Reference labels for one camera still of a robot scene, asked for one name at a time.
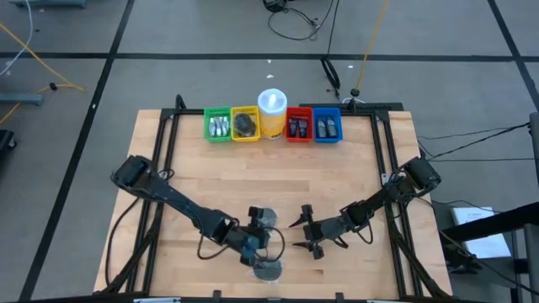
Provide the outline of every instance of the white container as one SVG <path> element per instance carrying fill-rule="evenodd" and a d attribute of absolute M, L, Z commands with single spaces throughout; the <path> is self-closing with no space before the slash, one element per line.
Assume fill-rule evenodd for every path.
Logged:
<path fill-rule="evenodd" d="M 287 103 L 285 93 L 277 88 L 266 89 L 260 93 L 260 132 L 266 139 L 274 140 L 283 135 Z"/>

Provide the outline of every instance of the yellow container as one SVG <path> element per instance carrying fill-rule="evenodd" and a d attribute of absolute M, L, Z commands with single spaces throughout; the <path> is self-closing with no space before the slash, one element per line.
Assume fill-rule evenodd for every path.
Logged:
<path fill-rule="evenodd" d="M 280 138 L 286 125 L 286 95 L 277 88 L 264 90 L 259 95 L 260 133 L 266 139 Z"/>
<path fill-rule="evenodd" d="M 254 136 L 252 137 L 241 137 L 237 134 L 237 131 L 234 129 L 234 118 L 236 117 L 236 114 L 248 114 L 251 116 L 251 120 L 253 120 L 254 123 L 256 123 L 256 131 L 254 132 Z M 231 121 L 231 130 L 232 130 L 232 139 L 235 142 L 255 142 L 260 139 L 260 116 L 259 116 L 259 108 L 257 106 L 243 106 L 243 107 L 236 107 L 232 108 L 232 121 Z"/>

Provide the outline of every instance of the wooden tabletop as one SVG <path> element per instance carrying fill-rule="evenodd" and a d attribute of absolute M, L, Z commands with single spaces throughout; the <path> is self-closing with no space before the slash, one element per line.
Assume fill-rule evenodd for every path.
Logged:
<path fill-rule="evenodd" d="M 151 158 L 159 115 L 160 110 L 138 113 L 129 154 Z M 391 112 L 390 117 L 398 162 L 404 163 L 419 154 L 412 117 L 409 112 Z M 397 299 L 383 210 L 378 210 L 371 220 L 371 245 L 348 233 L 344 235 L 348 249 L 324 242 L 325 257 L 320 260 L 314 260 L 304 248 L 293 247 L 293 242 L 304 241 L 302 228 L 288 228 L 299 217 L 301 205 L 311 204 L 314 220 L 321 220 L 338 215 L 343 206 L 366 199 L 381 188 L 369 118 L 343 117 L 344 140 L 329 145 L 288 143 L 285 139 L 212 144 L 203 139 L 203 124 L 201 115 L 180 117 L 172 164 L 176 173 L 170 184 L 197 204 L 223 210 L 243 225 L 248 223 L 250 205 L 275 210 L 277 227 L 286 239 L 281 259 L 283 273 L 276 282 L 260 281 L 252 269 L 240 264 L 239 255 L 233 250 L 209 261 L 198 259 L 199 232 L 185 216 L 165 205 L 151 295 L 209 297 L 213 290 L 221 290 L 223 297 L 330 299 L 342 292 L 346 299 Z M 382 124 L 379 128 L 388 159 Z M 168 132 L 164 138 L 160 163 L 164 160 Z M 391 167 L 388 160 L 386 167 Z M 132 200 L 126 192 L 118 193 L 111 226 Z M 115 233 L 112 278 L 132 253 L 140 211 L 141 203 Z M 408 214 L 419 260 L 440 287 L 451 293 L 433 210 L 419 201 L 409 205 Z M 366 229 L 362 234 L 369 236 Z M 205 241 L 202 254 L 209 255 L 219 248 Z M 280 238 L 274 235 L 269 245 L 270 256 L 279 250 Z M 105 287 L 104 255 L 105 251 L 96 290 Z M 408 263 L 401 256 L 407 290 L 412 294 Z M 145 263 L 143 258 L 138 290 Z"/>

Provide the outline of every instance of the paper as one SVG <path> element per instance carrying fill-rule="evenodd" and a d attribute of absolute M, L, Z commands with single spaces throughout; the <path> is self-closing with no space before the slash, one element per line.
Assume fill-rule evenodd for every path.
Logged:
<path fill-rule="evenodd" d="M 472 222 L 494 215 L 492 207 L 455 207 L 451 211 L 457 225 Z M 504 235 L 492 235 L 481 239 L 464 242 L 464 246 L 478 258 L 510 257 L 511 253 L 505 242 Z"/>

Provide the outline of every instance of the blue bin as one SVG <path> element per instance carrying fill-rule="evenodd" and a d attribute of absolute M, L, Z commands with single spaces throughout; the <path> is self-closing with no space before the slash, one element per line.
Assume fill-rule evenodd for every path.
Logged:
<path fill-rule="evenodd" d="M 335 121 L 337 127 L 336 138 L 319 138 L 318 137 L 318 118 L 330 116 Z M 343 140 L 343 126 L 340 120 L 340 109 L 338 108 L 312 108 L 313 126 L 314 126 L 314 140 L 318 143 L 337 143 Z"/>

